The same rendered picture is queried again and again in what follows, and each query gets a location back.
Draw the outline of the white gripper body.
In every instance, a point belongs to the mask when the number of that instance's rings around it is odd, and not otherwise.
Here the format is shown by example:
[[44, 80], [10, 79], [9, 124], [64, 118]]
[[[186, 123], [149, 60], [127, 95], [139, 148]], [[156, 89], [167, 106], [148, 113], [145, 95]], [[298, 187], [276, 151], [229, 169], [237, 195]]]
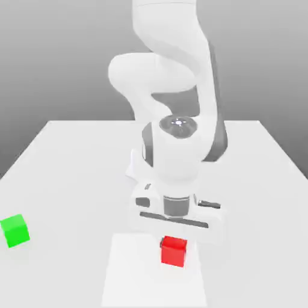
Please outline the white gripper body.
[[202, 208], [184, 218], [167, 218], [149, 211], [129, 210], [129, 226], [157, 237], [171, 236], [197, 242], [222, 242], [225, 231], [222, 209]]

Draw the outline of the small green cube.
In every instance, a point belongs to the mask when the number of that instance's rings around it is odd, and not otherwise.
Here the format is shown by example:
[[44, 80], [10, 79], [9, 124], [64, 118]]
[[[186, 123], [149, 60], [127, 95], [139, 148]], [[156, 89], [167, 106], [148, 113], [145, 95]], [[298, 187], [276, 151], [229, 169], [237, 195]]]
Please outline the small green cube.
[[28, 227], [21, 214], [1, 220], [0, 226], [9, 248], [30, 240]]

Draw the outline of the small red cube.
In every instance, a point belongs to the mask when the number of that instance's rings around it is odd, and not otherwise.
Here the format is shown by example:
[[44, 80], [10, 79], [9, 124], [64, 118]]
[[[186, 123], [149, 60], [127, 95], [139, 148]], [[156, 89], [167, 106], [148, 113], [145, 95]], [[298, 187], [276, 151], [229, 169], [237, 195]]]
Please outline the small red cube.
[[186, 256], [187, 240], [165, 236], [161, 239], [161, 262], [183, 268]]

